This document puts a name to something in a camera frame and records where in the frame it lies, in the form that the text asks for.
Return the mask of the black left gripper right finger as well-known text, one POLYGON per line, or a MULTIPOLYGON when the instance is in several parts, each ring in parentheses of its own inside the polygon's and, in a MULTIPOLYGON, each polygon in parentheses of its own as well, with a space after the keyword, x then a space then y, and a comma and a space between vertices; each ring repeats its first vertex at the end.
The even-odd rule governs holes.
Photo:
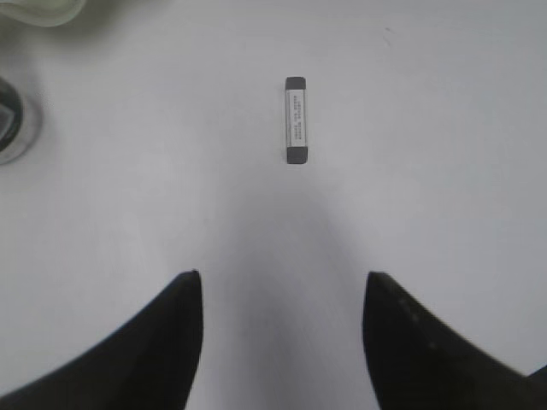
POLYGON ((362 343, 381 409, 544 409, 546 370, 519 373, 429 312, 391 275, 367 276, 362 343))

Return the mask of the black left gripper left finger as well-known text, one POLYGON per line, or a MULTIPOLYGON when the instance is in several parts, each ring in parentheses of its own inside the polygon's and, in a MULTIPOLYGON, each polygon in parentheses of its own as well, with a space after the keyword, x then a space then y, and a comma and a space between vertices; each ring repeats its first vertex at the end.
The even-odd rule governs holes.
POLYGON ((177 275, 98 345, 3 395, 3 409, 184 409, 203 346, 199 272, 177 275))

